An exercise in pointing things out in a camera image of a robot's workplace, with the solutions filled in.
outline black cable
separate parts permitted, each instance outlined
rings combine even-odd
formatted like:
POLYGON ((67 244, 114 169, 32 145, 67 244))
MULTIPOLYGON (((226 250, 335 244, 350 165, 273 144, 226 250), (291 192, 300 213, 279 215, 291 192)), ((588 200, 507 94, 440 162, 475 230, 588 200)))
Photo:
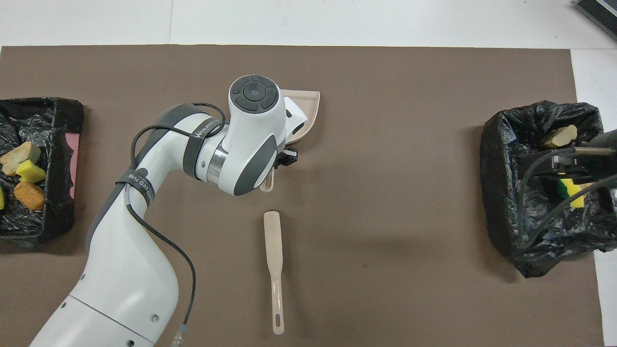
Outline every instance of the black cable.
MULTIPOLYGON (((221 125, 212 129, 210 132, 208 132, 205 138, 213 137, 214 135, 218 134, 221 130, 223 130, 223 127, 225 126, 226 117, 225 117, 225 113, 220 108, 218 108, 216 105, 209 104, 207 102, 193 102, 192 105, 210 107, 212 109, 217 110, 217 112, 221 115, 221 119, 222 119, 221 125)), ((181 130, 175 127, 170 127, 168 125, 150 125, 149 127, 143 128, 142 130, 139 131, 139 133, 137 133, 137 135, 135 135, 135 137, 133 138, 133 142, 131 143, 131 166, 130 168, 132 170, 135 170, 137 168, 137 155, 135 154, 135 147, 137 146, 137 142, 139 141, 139 138, 142 135, 144 135, 146 132, 148 132, 149 130, 154 130, 154 129, 169 130, 171 132, 176 132, 184 136, 188 136, 188 137, 192 135, 191 133, 188 133, 184 130, 181 130)), ((175 249, 178 253, 180 253, 180 255, 182 255, 186 263, 189 264, 189 267, 191 268, 191 276, 193 277, 193 284, 191 286, 191 299, 189 301, 189 306, 186 310, 186 315, 184 316, 184 321, 183 321, 183 324, 186 325, 186 323, 189 320, 189 316, 191 315, 191 309, 193 308, 193 301, 195 300, 195 287, 197 285, 197 275, 195 274, 195 267, 193 266, 193 262, 191 261, 191 258, 189 258, 189 256, 182 250, 182 248, 180 248, 174 242, 169 240, 163 234, 159 233, 154 227, 152 227, 145 220, 143 220, 143 218, 141 218, 135 212, 135 210, 133 209, 133 206, 131 206, 130 203, 126 204, 126 209, 133 216, 133 218, 137 221, 137 223, 139 223, 142 227, 146 228, 154 236, 160 238, 161 240, 163 240, 163 242, 165 242, 166 244, 171 246, 173 249, 175 249)))
POLYGON ((191 136, 191 133, 188 133, 184 130, 180 130, 178 128, 174 128, 174 127, 170 127, 168 125, 150 125, 148 127, 145 127, 143 129, 141 129, 137 135, 135 135, 135 137, 133 138, 133 142, 131 143, 131 166, 130 168, 132 170, 137 168, 137 155, 135 154, 135 147, 137 146, 137 141, 139 141, 139 138, 141 137, 141 135, 145 134, 146 132, 148 132, 149 130, 153 130, 153 129, 164 129, 164 130, 169 130, 171 132, 176 132, 179 134, 182 134, 184 136, 191 136))
POLYGON ((209 104, 207 102, 193 102, 192 103, 193 106, 205 106, 205 107, 209 107, 211 109, 215 109, 217 110, 217 112, 221 115, 221 125, 219 127, 216 127, 214 129, 212 129, 205 137, 213 137, 214 135, 220 133, 221 130, 223 130, 223 127, 225 126, 225 122, 227 121, 227 118, 225 117, 225 113, 218 108, 218 106, 213 105, 213 104, 209 104))
POLYGON ((570 205, 571 202, 589 193, 592 190, 602 188, 613 182, 617 182, 617 174, 609 176, 602 180, 599 180, 598 182, 595 182, 591 186, 581 189, 578 193, 562 201, 559 205, 557 205, 557 207, 552 209, 547 215, 544 216, 544 218, 542 218, 538 226, 529 234, 529 239, 527 240, 527 242, 523 243, 521 248, 527 248, 531 246, 531 244, 536 240, 536 238, 540 235, 540 233, 549 225, 549 223, 555 218, 555 216, 557 216, 559 213, 562 213, 563 210, 565 210, 570 205))
POLYGON ((527 171, 525 171, 525 175, 523 176, 523 179, 521 180, 520 186, 518 188, 518 206, 517 206, 518 213, 517 213, 517 218, 516 218, 516 226, 518 227, 518 240, 520 244, 519 248, 524 248, 523 245, 526 244, 524 240, 525 227, 523 225, 525 206, 523 204, 524 204, 525 188, 527 187, 527 182, 529 181, 531 176, 534 174, 534 171, 537 169, 537 167, 540 166, 542 163, 544 163, 545 161, 549 160, 550 158, 554 156, 572 154, 574 153, 574 150, 575 149, 573 147, 570 147, 570 148, 556 149, 554 151, 550 151, 549 153, 544 154, 540 158, 536 159, 533 163, 531 163, 527 171))
POLYGON ((152 234, 154 234, 154 236, 160 238, 166 244, 170 245, 173 249, 178 251, 178 253, 180 253, 182 255, 182 257, 186 260, 186 262, 189 264, 189 267, 191 268, 191 275, 193 276, 193 286, 191 288, 191 300, 189 301, 189 307, 186 310, 186 315, 184 316, 183 324, 186 325, 186 323, 189 320, 189 316, 191 314, 191 309, 193 308, 193 300, 195 299, 195 286, 196 286, 196 283, 197 283, 197 275, 195 274, 195 267, 193 266, 193 262, 191 261, 191 258, 189 258, 189 256, 186 255, 186 253, 182 250, 182 248, 180 248, 174 242, 172 242, 171 240, 166 238, 165 235, 159 233, 155 228, 153 228, 150 224, 148 224, 145 220, 143 220, 137 214, 137 212, 135 212, 135 210, 133 209, 131 204, 126 204, 126 209, 128 209, 128 212, 133 216, 133 218, 135 218, 137 223, 141 224, 142 227, 148 229, 148 231, 151 232, 152 234))
MULTIPOLYGON (((223 127, 225 126, 225 122, 227 120, 227 118, 225 117, 225 113, 223 112, 223 110, 221 110, 220 108, 218 108, 218 106, 207 103, 207 102, 192 102, 191 103, 194 106, 206 106, 212 109, 217 110, 217 112, 221 115, 221 125, 212 129, 210 132, 208 132, 208 134, 206 134, 205 138, 210 138, 213 137, 214 135, 218 134, 221 132, 221 130, 223 130, 223 127)), ((133 142, 131 143, 131 166, 130 168, 132 170, 137 168, 137 155, 135 154, 135 147, 137 147, 137 141, 139 141, 139 138, 141 137, 141 135, 145 134, 146 132, 148 132, 149 130, 156 130, 156 129, 164 129, 164 130, 169 130, 171 132, 176 132, 179 134, 182 134, 184 136, 191 136, 190 133, 175 128, 175 127, 170 127, 168 125, 150 125, 149 127, 145 127, 143 129, 141 129, 139 131, 139 133, 137 133, 137 135, 135 135, 135 137, 133 138, 133 142)))

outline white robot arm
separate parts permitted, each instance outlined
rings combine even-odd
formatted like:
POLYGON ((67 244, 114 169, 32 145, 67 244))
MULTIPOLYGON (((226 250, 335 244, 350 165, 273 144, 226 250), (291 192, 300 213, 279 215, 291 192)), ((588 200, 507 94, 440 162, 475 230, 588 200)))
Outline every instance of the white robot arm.
POLYGON ((90 228, 83 274, 31 346, 141 347, 159 339, 176 307, 178 282, 139 221, 165 176, 182 169, 229 194, 246 194, 307 121, 263 76, 237 79, 228 102, 228 126, 195 104, 164 112, 157 124, 171 128, 154 130, 118 179, 90 228))

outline beige dustpan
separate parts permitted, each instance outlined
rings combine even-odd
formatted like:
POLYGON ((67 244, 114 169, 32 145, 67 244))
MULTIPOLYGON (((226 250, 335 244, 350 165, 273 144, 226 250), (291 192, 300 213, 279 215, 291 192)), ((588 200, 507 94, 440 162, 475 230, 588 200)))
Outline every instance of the beige dustpan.
POLYGON ((290 144, 303 138, 313 127, 317 117, 317 109, 319 108, 320 94, 318 91, 304 90, 281 90, 281 92, 283 92, 283 97, 287 96, 292 99, 308 118, 306 124, 287 142, 287 144, 290 144))
MULTIPOLYGON (((299 139, 303 138, 309 130, 315 124, 315 118, 317 118, 317 109, 319 109, 319 97, 320 94, 318 91, 305 91, 305 90, 285 90, 282 89, 283 97, 289 97, 292 99, 296 105, 304 112, 307 116, 307 122, 304 123, 304 126, 298 130, 294 136, 291 137, 289 142, 294 143, 299 139)), ((270 173, 266 176, 266 179, 259 186, 262 191, 269 192, 272 191, 274 187, 274 169, 270 171, 270 173)))

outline black strap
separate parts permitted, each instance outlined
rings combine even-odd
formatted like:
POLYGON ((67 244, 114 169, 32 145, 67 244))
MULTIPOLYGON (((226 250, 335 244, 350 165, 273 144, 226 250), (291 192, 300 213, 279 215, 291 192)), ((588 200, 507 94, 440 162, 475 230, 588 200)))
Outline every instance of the black strap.
POLYGON ((138 169, 137 171, 128 169, 124 171, 122 176, 118 178, 118 183, 128 183, 133 188, 143 195, 146 200, 146 205, 150 206, 152 200, 154 200, 154 187, 150 181, 146 178, 148 171, 146 169, 138 169))
POLYGON ((199 180, 195 173, 199 152, 201 152, 201 147, 204 145, 204 141, 207 138, 208 134, 212 132, 212 130, 216 129, 216 127, 220 124, 221 121, 219 119, 208 118, 203 121, 193 131, 191 137, 189 137, 189 141, 186 144, 186 149, 184 150, 184 156, 182 158, 182 169, 187 175, 191 176, 192 178, 196 178, 199 180))

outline yellow sponge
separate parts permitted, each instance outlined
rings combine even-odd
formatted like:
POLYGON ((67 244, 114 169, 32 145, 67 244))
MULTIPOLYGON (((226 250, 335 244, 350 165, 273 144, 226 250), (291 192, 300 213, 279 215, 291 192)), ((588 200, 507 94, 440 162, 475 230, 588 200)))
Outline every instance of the yellow sponge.
MULTIPOLYGON (((563 183, 564 186, 566 186, 566 189, 568 190, 568 195, 570 196, 582 190, 581 186, 575 185, 571 178, 562 178, 561 182, 563 183)), ((570 203, 570 207, 572 207, 573 209, 580 209, 584 206, 585 206, 585 195, 581 196, 580 198, 570 203)))
POLYGON ((21 176, 19 178, 20 182, 36 183, 45 179, 45 171, 34 165, 30 159, 26 159, 21 162, 17 167, 17 170, 15 170, 15 173, 21 176))

